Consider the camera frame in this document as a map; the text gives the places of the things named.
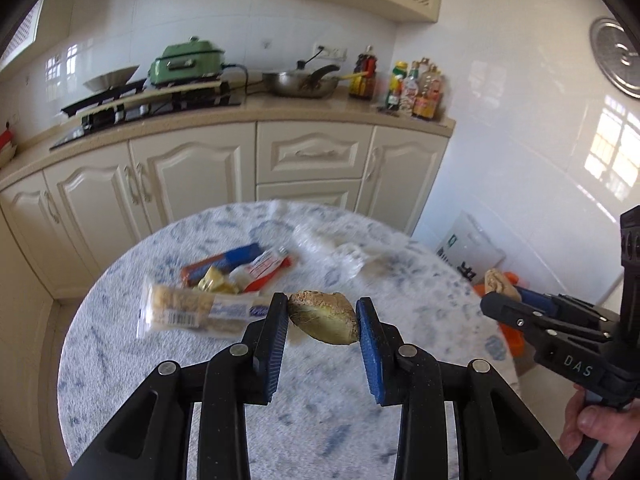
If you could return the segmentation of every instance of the orange object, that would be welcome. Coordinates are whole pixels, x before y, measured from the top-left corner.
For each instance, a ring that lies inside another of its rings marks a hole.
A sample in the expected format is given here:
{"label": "orange object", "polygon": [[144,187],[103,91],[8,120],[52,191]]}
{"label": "orange object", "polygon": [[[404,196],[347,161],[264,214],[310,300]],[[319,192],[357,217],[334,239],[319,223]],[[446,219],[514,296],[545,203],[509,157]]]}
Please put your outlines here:
{"label": "orange object", "polygon": [[520,281],[520,277],[515,273],[515,272],[503,272],[504,277],[507,278],[507,280],[509,280],[509,282],[511,283],[511,285],[517,285],[518,282]]}
{"label": "orange object", "polygon": [[[507,280],[509,280],[511,285],[516,285],[520,281],[520,277],[515,272],[504,272],[503,274]],[[482,298],[485,295],[484,283],[474,285],[474,291]],[[524,336],[522,335],[522,332],[502,323],[498,323],[498,325],[500,325],[504,338],[507,340],[507,345],[509,346],[511,355],[514,357],[520,357],[523,355]]]}
{"label": "orange object", "polygon": [[510,326],[503,325],[502,323],[498,323],[498,325],[500,325],[504,338],[507,340],[511,355],[520,357],[524,354],[524,337],[522,336],[522,332]]}

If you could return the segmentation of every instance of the pan handle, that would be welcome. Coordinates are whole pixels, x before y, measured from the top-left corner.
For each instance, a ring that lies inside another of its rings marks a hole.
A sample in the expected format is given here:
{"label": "pan handle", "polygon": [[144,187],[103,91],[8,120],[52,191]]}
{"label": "pan handle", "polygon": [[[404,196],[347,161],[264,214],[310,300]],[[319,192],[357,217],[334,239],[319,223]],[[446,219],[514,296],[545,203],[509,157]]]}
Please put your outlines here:
{"label": "pan handle", "polygon": [[318,83],[324,76],[326,76],[331,72],[337,72],[338,70],[340,70],[340,67],[337,65],[323,66],[322,68],[319,68],[315,72],[311,73],[306,79],[304,79],[302,83],[300,83],[300,89],[303,89],[303,88],[313,89],[316,86],[318,86]]}

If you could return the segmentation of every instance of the round table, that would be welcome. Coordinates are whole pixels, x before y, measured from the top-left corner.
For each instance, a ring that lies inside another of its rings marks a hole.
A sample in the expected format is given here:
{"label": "round table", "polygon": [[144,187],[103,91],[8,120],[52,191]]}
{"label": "round table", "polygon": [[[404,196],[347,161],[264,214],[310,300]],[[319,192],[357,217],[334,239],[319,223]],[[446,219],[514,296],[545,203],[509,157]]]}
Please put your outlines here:
{"label": "round table", "polygon": [[[516,387],[513,362],[496,323],[482,316],[467,282],[419,242],[325,205],[272,201],[221,206],[140,242],[82,302],[65,339],[58,375],[60,425],[72,462],[158,363],[196,364],[230,344],[182,330],[137,340],[145,277],[177,285],[182,266],[212,254],[251,242],[291,247],[300,224],[382,251],[378,272],[347,280],[331,261],[303,257],[270,282],[267,292],[337,290],[352,304],[370,296],[380,320],[396,325],[404,341],[442,361],[466,365],[484,358]],[[199,411],[194,412],[191,450],[197,449]],[[380,408],[369,393],[359,345],[331,346],[306,337],[285,348],[271,404],[246,407],[252,478],[393,478],[399,423],[400,407]],[[449,440],[451,449],[453,432]],[[191,452],[189,478],[195,478],[195,460]],[[451,478],[457,457],[449,463]]]}

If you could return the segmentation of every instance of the tiled wall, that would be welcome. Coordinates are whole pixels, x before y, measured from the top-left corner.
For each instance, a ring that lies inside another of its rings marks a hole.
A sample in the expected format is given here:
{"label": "tiled wall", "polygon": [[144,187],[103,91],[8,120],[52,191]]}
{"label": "tiled wall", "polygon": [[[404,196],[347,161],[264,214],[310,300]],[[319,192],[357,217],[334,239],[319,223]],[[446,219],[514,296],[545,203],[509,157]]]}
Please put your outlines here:
{"label": "tiled wall", "polygon": [[[167,45],[193,35],[221,46],[227,62],[254,70],[293,69],[316,43],[345,47],[342,72],[349,73],[368,44],[386,70],[396,28],[368,12],[305,0],[76,0],[68,40],[0,85],[0,120],[18,113],[13,129],[24,141],[57,124],[61,107],[89,95],[84,81],[132,64],[140,65],[134,77],[145,77]],[[47,60],[56,55],[60,72],[47,81]]]}
{"label": "tiled wall", "polygon": [[458,122],[416,238],[435,247],[464,210],[535,288],[607,295],[620,213],[640,203],[640,103],[594,62],[603,15],[601,0],[443,0],[438,23],[399,27],[394,59],[439,63]]}

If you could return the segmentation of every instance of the toothpaste tube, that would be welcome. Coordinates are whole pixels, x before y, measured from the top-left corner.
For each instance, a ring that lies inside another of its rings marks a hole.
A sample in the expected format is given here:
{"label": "toothpaste tube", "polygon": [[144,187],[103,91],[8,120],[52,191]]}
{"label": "toothpaste tube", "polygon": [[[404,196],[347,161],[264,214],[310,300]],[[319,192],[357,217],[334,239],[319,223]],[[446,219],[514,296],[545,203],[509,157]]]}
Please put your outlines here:
{"label": "toothpaste tube", "polygon": [[258,244],[250,244],[244,247],[238,247],[227,251],[226,253],[216,254],[196,262],[180,270],[180,278],[184,287],[192,288],[198,285],[198,282],[204,278],[209,268],[215,267],[223,274],[228,274],[236,267],[248,264],[262,254],[262,248]]}
{"label": "toothpaste tube", "polygon": [[255,292],[260,290],[280,267],[290,267],[291,264],[291,258],[285,248],[268,249],[250,264],[232,270],[229,279],[241,292]]}

